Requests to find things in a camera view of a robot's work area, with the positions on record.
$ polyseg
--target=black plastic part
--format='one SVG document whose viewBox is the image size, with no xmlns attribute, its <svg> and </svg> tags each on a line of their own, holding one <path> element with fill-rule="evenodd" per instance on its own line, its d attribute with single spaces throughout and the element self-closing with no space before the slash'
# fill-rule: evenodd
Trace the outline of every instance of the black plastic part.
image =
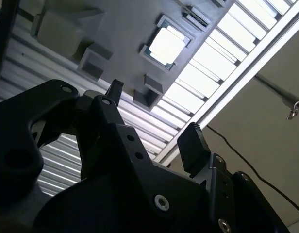
<svg viewBox="0 0 299 233">
<path fill-rule="evenodd" d="M 63 86 L 72 92 L 65 92 Z M 0 103 L 0 202 L 26 195 L 43 168 L 31 126 L 77 97 L 71 85 L 51 80 Z"/>
<path fill-rule="evenodd" d="M 200 126 L 190 123 L 178 138 L 178 146 L 184 170 L 194 177 L 207 164 L 211 154 Z"/>
<path fill-rule="evenodd" d="M 3 0 L 0 10 L 0 70 L 5 55 L 7 41 L 15 21 L 18 0 Z"/>
<path fill-rule="evenodd" d="M 111 86 L 109 87 L 109 89 L 107 90 L 107 92 L 105 93 L 105 95 L 112 99 L 116 106 L 118 107 L 119 101 L 120 101 L 120 96 L 121 96 L 121 92 L 122 92 L 122 88 L 124 86 L 124 83 L 122 83 L 121 81 L 115 79 Z"/>
</svg>

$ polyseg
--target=black metal bracket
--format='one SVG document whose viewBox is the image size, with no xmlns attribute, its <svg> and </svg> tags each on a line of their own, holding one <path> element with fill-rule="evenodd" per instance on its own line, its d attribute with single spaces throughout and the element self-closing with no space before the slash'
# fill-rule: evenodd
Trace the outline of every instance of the black metal bracket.
<svg viewBox="0 0 299 233">
<path fill-rule="evenodd" d="M 232 176 L 210 152 L 197 124 L 178 139 L 190 178 L 152 162 L 120 116 L 121 90 L 115 81 L 107 95 L 78 97 L 51 80 L 0 103 L 0 214 L 28 214 L 30 197 L 43 196 L 34 189 L 38 149 L 68 133 L 77 137 L 82 181 L 31 208 L 33 232 L 288 232 L 251 179 Z"/>
<path fill-rule="evenodd" d="M 197 183 L 205 184 L 211 223 L 217 225 L 222 222 L 228 225 L 230 231 L 236 232 L 233 183 L 223 158 L 210 153 L 200 126 L 196 123 L 191 123 L 185 129 L 178 138 L 178 146 L 184 170 L 191 173 L 190 177 Z"/>
</svg>

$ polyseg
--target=black cable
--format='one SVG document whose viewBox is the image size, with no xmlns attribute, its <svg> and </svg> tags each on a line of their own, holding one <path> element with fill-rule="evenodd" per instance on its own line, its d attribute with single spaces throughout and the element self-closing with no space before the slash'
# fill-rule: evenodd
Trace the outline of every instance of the black cable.
<svg viewBox="0 0 299 233">
<path fill-rule="evenodd" d="M 293 205 L 295 207 L 295 209 L 297 209 L 299 211 L 299 206 L 296 205 L 286 194 L 284 194 L 282 191 L 280 191 L 278 188 L 276 188 L 274 185 L 272 185 L 271 183 L 269 183 L 267 180 L 265 180 L 263 177 L 261 177 L 258 172 L 256 171 L 256 169 L 249 163 L 248 160 L 246 160 L 228 141 L 227 139 L 221 135 L 218 131 L 216 131 L 215 129 L 211 128 L 210 126 L 207 126 L 212 132 L 214 132 L 215 134 L 217 134 L 218 136 L 220 136 L 225 143 L 230 147 L 230 149 L 233 150 L 233 152 L 235 152 L 251 169 L 252 171 L 255 173 L 255 175 L 265 184 L 267 184 L 269 187 L 271 187 L 272 189 L 274 189 L 277 193 L 279 193 L 281 196 L 283 196 L 291 205 Z"/>
</svg>

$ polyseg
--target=mounting hole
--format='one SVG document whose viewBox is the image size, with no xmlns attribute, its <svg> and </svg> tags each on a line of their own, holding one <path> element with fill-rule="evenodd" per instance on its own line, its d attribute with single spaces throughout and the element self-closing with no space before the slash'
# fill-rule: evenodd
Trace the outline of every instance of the mounting hole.
<svg viewBox="0 0 299 233">
<path fill-rule="evenodd" d="M 111 105 L 111 102 L 108 99 L 102 99 L 102 102 L 107 105 Z"/>
<path fill-rule="evenodd" d="M 73 92 L 72 89 L 69 88 L 69 87 L 67 87 L 67 86 L 62 86 L 61 88 L 62 88 L 62 90 L 64 90 L 65 92 L 68 92 L 68 93 Z"/>
<path fill-rule="evenodd" d="M 33 158 L 26 150 L 10 150 L 5 154 L 4 162 L 12 169 L 24 169 L 33 163 Z"/>
<path fill-rule="evenodd" d="M 170 208 L 169 201 L 163 195 L 156 195 L 154 198 L 154 202 L 156 207 L 164 212 L 168 211 Z"/>
<path fill-rule="evenodd" d="M 137 159 L 143 159 L 143 155 L 139 152 L 135 153 L 135 156 L 137 157 Z"/>
<path fill-rule="evenodd" d="M 131 135 L 128 135 L 127 138 L 129 141 L 132 141 L 132 142 L 134 141 L 134 137 L 132 137 Z"/>
</svg>

